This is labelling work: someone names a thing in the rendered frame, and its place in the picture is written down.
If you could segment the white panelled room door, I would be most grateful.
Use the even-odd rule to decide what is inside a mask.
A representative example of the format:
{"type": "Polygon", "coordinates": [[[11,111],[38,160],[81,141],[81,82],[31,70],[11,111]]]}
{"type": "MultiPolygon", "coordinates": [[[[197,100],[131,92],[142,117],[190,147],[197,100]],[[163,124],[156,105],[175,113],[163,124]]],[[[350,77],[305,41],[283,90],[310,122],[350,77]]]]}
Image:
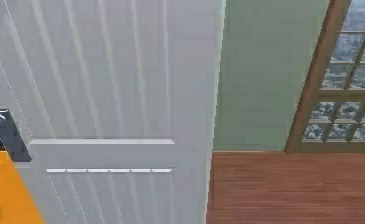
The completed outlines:
{"type": "Polygon", "coordinates": [[[18,224],[206,224],[226,0],[0,0],[18,224]]]}

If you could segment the wooden framed window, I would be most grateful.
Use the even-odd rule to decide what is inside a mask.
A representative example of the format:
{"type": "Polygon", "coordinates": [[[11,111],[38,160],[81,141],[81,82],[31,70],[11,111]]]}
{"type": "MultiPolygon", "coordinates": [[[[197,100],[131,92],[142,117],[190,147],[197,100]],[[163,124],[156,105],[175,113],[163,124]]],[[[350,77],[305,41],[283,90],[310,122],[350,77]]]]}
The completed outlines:
{"type": "Polygon", "coordinates": [[[365,0],[330,0],[286,153],[365,153],[365,0]]]}

